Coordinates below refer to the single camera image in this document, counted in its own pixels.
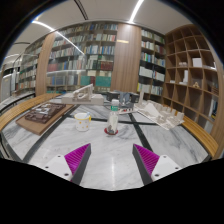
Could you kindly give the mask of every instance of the marble table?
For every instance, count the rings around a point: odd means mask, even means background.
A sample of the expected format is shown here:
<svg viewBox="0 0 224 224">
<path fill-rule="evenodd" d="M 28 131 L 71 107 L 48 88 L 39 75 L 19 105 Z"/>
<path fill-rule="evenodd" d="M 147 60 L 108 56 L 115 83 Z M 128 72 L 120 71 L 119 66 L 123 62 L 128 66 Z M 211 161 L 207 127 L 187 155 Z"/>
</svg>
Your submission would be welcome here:
<svg viewBox="0 0 224 224">
<path fill-rule="evenodd" d="M 91 121 L 89 131 L 78 132 L 74 118 L 67 116 L 45 139 L 29 164 L 42 167 L 57 154 L 66 155 L 91 143 L 92 154 L 80 183 L 82 187 L 109 191 L 142 187 L 143 182 L 132 154 L 133 144 L 142 146 L 141 140 L 128 114 L 119 115 L 121 123 L 118 124 L 117 135 L 104 133 L 105 120 L 110 112 L 108 105 L 109 102 L 105 102 L 104 106 L 80 105 L 71 115 L 90 112 L 96 120 Z M 201 144 L 182 126 L 168 131 L 139 113 L 132 115 L 140 122 L 139 127 L 154 153 L 168 155 L 182 168 L 201 163 L 208 156 Z M 37 136 L 18 126 L 15 120 L 3 129 L 2 134 L 19 158 L 23 159 L 45 133 Z"/>
<path fill-rule="evenodd" d="M 72 118 L 67 118 L 45 141 L 30 161 L 44 166 L 57 154 L 66 155 L 91 143 L 91 156 L 80 186 L 101 190 L 123 190 L 143 186 L 132 155 L 133 144 L 141 145 L 132 124 L 119 124 L 116 136 L 104 133 L 105 122 L 92 121 L 87 132 L 78 132 Z"/>
</svg>

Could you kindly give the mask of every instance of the cup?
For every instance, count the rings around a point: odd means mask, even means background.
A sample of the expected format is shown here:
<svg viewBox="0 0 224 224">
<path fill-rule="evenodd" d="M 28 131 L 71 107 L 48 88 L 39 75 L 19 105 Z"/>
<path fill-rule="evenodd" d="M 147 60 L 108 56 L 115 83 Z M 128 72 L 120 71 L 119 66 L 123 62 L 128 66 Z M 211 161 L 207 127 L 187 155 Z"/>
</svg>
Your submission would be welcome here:
<svg viewBox="0 0 224 224">
<path fill-rule="evenodd" d="M 91 121 L 91 116 L 86 117 L 86 113 L 78 113 L 74 115 L 75 127 L 78 131 L 88 131 Z"/>
</svg>

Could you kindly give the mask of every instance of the ceiling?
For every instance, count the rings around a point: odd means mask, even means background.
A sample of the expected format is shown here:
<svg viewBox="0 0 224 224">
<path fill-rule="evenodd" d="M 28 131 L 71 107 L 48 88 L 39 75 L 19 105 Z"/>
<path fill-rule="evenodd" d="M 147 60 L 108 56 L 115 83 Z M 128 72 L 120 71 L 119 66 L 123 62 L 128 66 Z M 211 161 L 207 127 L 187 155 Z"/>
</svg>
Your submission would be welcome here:
<svg viewBox="0 0 224 224">
<path fill-rule="evenodd" d="M 80 0 L 88 19 L 91 20 L 116 20 L 128 22 L 138 0 Z M 44 11 L 38 21 L 48 26 L 59 29 L 67 25 L 85 22 L 79 7 L 74 0 L 67 0 L 49 10 Z M 134 23 L 162 34 L 175 29 L 176 27 L 191 24 L 191 22 L 170 6 L 159 0 L 145 0 L 135 19 Z M 30 24 L 17 38 L 15 43 L 35 40 L 49 33 L 49 30 L 37 24 Z M 9 49 L 7 56 L 21 54 L 28 44 L 14 44 Z M 18 56 L 6 58 L 3 64 L 14 62 Z"/>
</svg>

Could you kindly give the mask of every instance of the wooden bookshelf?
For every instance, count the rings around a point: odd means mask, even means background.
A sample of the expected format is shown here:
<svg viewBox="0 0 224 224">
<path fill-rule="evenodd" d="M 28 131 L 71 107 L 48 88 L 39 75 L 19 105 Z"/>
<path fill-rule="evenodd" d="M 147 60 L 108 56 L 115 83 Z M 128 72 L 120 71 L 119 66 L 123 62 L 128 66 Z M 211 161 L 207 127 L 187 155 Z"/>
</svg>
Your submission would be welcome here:
<svg viewBox="0 0 224 224">
<path fill-rule="evenodd" d="M 16 90 L 20 91 L 20 93 L 35 90 L 38 59 L 42 50 L 44 38 L 45 37 L 42 37 L 29 45 L 24 53 L 17 59 L 17 61 L 21 60 L 19 78 L 16 83 Z"/>
<path fill-rule="evenodd" d="M 175 53 L 175 46 L 170 43 L 169 54 Z M 144 91 L 144 99 L 162 102 L 162 91 L 165 81 L 165 39 L 162 34 L 142 28 L 141 60 L 139 64 L 139 81 L 137 92 Z M 175 58 L 170 56 L 170 65 L 175 67 Z M 142 68 L 150 70 L 150 76 L 145 77 Z"/>
<path fill-rule="evenodd" d="M 56 33 L 46 91 L 70 92 L 91 83 L 94 91 L 110 91 L 117 29 L 117 23 L 99 21 L 58 30 L 70 42 Z"/>
<path fill-rule="evenodd" d="M 167 33 L 165 40 L 167 56 L 163 104 L 184 112 L 185 116 L 211 133 L 214 125 L 211 107 L 219 101 L 219 92 L 218 71 L 210 68 L 214 67 L 215 60 L 209 44 L 194 25 L 182 26 Z M 194 67 L 193 58 L 201 58 L 202 67 Z M 180 84 L 185 70 L 188 71 L 186 85 Z"/>
</svg>

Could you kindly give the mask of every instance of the bottle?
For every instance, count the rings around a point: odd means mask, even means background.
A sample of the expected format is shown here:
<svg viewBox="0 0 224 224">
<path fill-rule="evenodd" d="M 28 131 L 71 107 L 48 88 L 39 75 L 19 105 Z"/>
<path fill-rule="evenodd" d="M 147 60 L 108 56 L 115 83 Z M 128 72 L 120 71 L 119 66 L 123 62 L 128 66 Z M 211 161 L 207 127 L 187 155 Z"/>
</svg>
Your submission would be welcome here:
<svg viewBox="0 0 224 224">
<path fill-rule="evenodd" d="M 107 121 L 107 133 L 110 135 L 115 135 L 117 133 L 118 106 L 119 100 L 113 99 L 111 102 L 111 112 Z"/>
</svg>

